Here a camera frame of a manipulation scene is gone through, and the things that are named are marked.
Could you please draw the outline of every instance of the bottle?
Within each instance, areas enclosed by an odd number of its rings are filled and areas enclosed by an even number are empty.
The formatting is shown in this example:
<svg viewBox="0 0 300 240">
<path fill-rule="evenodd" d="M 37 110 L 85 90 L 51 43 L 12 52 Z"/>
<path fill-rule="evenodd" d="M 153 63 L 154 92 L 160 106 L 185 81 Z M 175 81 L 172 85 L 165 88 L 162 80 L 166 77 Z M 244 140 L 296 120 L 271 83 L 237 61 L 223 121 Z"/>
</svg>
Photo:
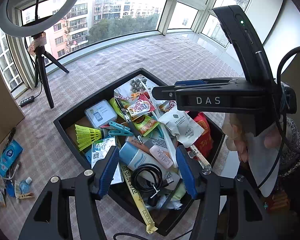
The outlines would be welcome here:
<svg viewBox="0 0 300 240">
<path fill-rule="evenodd" d="M 144 142 L 144 145 L 149 148 L 151 155 L 165 168 L 168 169 L 173 165 L 172 160 L 161 150 L 157 145 L 154 145 L 150 140 Z"/>
<path fill-rule="evenodd" d="M 32 182 L 32 179 L 30 177 L 28 177 L 26 180 L 22 180 L 20 182 L 20 191 L 21 194 L 27 194 L 29 193 L 29 189 L 30 189 L 30 183 Z"/>
<path fill-rule="evenodd" d="M 178 174 L 173 171 L 167 171 L 155 158 L 128 142 L 125 142 L 119 151 L 119 158 L 132 171 L 144 163 L 157 165 L 162 172 L 162 179 L 173 179 L 173 182 L 165 187 L 166 189 L 174 190 L 179 182 L 180 176 Z M 153 177 L 149 172 L 143 171 L 140 173 L 140 176 L 154 183 Z"/>
</svg>

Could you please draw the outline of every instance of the tree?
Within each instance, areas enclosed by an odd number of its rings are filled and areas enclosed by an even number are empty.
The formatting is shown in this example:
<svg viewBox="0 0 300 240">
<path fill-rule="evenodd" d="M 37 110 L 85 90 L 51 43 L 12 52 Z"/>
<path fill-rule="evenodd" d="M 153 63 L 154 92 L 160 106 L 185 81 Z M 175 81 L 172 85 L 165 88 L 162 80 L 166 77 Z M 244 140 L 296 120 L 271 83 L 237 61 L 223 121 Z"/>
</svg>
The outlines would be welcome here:
<svg viewBox="0 0 300 240">
<path fill-rule="evenodd" d="M 146 17 L 101 19 L 89 30 L 89 44 L 126 34 L 155 30 L 159 14 Z"/>
</svg>

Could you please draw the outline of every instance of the black tray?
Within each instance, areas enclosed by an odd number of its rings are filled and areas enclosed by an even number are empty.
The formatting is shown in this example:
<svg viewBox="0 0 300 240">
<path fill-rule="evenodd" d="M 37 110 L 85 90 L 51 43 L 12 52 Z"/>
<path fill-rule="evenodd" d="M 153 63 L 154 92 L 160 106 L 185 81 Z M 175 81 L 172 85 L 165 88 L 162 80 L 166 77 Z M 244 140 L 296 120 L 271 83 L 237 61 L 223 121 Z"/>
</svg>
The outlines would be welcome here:
<svg viewBox="0 0 300 240">
<path fill-rule="evenodd" d="M 94 104 L 98 103 L 103 99 L 110 100 L 114 96 L 114 90 L 117 87 L 121 86 L 122 84 L 126 83 L 127 81 L 129 81 L 130 79 L 134 78 L 139 74 L 150 79 L 157 85 L 160 86 L 167 85 L 164 82 L 162 82 L 160 79 L 158 79 L 157 77 L 155 77 L 154 75 L 146 71 L 145 69 L 140 68 L 138 70 L 131 72 L 128 75 L 123 76 L 122 78 L 119 78 L 118 80 L 112 82 L 111 84 L 101 88 L 97 92 L 93 93 L 91 96 L 87 97 L 86 99 L 82 100 L 80 103 L 73 106 L 71 109 L 66 111 L 64 114 L 59 116 L 54 121 L 54 124 L 57 127 L 63 140 L 65 141 L 65 143 L 67 144 L 67 146 L 69 147 L 73 155 L 76 157 L 76 159 L 84 169 L 86 170 L 91 169 L 90 163 L 87 161 L 84 154 L 80 153 L 76 144 L 74 143 L 74 141 L 72 141 L 69 134 L 66 132 L 66 129 L 72 126 L 74 123 L 78 122 L 83 117 L 85 117 L 85 113 L 84 113 L 85 109 L 87 109 L 90 106 L 93 106 Z M 189 115 L 195 116 L 195 113 L 190 112 Z M 208 161 L 213 166 L 218 157 L 225 135 L 222 132 L 222 130 L 209 118 L 207 118 L 207 121 L 210 125 L 211 137 L 213 139 L 213 148 L 208 157 Z M 135 203 L 133 202 L 133 199 L 130 195 L 129 189 L 125 182 L 111 185 L 108 194 L 128 213 L 130 213 L 140 222 L 144 223 L 137 207 L 135 206 Z M 186 193 L 186 195 L 181 199 L 181 203 L 183 205 L 179 210 L 167 210 L 161 212 L 164 213 L 165 216 L 164 218 L 162 218 L 162 215 L 157 216 L 157 214 L 155 213 L 153 214 L 152 212 L 150 212 L 151 216 L 156 222 L 156 227 L 158 228 L 158 230 L 156 231 L 157 233 L 159 233 L 162 236 L 166 236 L 177 225 L 177 223 L 180 221 L 182 216 L 186 213 L 186 211 L 193 203 L 193 200 L 191 199 L 191 196 Z"/>
</svg>

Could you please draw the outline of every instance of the metal screw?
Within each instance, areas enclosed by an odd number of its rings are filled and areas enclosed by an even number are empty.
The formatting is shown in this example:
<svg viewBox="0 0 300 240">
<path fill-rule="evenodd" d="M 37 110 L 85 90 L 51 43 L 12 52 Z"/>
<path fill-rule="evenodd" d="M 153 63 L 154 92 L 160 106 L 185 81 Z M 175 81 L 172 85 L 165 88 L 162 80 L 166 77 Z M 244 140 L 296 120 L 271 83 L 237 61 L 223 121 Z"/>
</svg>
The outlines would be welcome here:
<svg viewBox="0 0 300 240">
<path fill-rule="evenodd" d="M 209 170 L 209 169 L 203 169 L 203 170 L 202 170 L 202 173 L 203 173 L 204 175 L 209 175 L 209 174 L 211 173 L 211 170 Z"/>
<path fill-rule="evenodd" d="M 236 179 L 238 181 L 243 181 L 244 180 L 244 176 L 239 174 L 239 175 L 236 176 Z"/>
<path fill-rule="evenodd" d="M 54 177 L 52 177 L 52 178 L 50 179 L 50 181 L 51 181 L 52 183 L 56 183 L 58 180 L 59 180 L 59 178 L 58 178 L 57 176 L 54 176 Z"/>
<path fill-rule="evenodd" d="M 92 170 L 86 170 L 86 171 L 84 171 L 84 174 L 85 174 L 86 176 L 90 176 L 92 173 L 93 173 Z"/>
</svg>

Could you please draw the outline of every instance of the checkered cloth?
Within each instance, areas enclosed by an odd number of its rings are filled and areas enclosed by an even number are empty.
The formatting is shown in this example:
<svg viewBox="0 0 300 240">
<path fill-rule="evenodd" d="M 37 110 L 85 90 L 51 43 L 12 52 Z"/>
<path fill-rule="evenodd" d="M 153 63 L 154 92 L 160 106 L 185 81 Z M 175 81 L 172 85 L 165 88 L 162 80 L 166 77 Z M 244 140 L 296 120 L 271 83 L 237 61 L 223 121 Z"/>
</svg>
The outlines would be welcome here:
<svg viewBox="0 0 300 240">
<path fill-rule="evenodd" d="M 21 167 L 16 179 L 20 181 L 30 176 L 33 180 L 31 192 L 37 197 L 52 176 L 58 175 L 61 179 L 66 179 L 83 172 L 53 121 L 95 91 L 141 67 L 170 85 L 179 80 L 238 76 L 219 58 L 181 35 L 143 38 L 82 57 L 66 65 L 69 74 L 57 70 L 49 75 L 55 103 L 53 109 L 50 109 L 44 92 L 34 103 L 22 108 L 26 117 L 17 125 L 14 137 L 24 149 L 19 157 Z M 40 86 L 34 91 L 28 90 L 17 102 L 20 103 L 30 95 L 37 95 L 39 91 Z M 222 124 L 224 114 L 207 115 L 219 126 Z M 0 145 L 0 154 L 4 143 L 5 141 Z M 228 150 L 223 147 L 214 166 L 217 174 L 221 173 L 227 154 Z M 0 209 L 0 228 L 10 240 L 18 238 L 35 200 L 36 198 L 21 200 L 17 204 L 15 198 L 7 196 L 7 207 Z M 97 201 L 97 206 L 108 239 L 112 239 L 117 232 L 135 233 L 148 239 L 163 239 L 157 233 L 148 235 L 145 225 L 109 196 Z M 197 208 L 198 202 L 195 202 L 167 239 L 192 228 Z M 73 198 L 70 198 L 70 210 L 74 239 L 80 239 Z"/>
</svg>

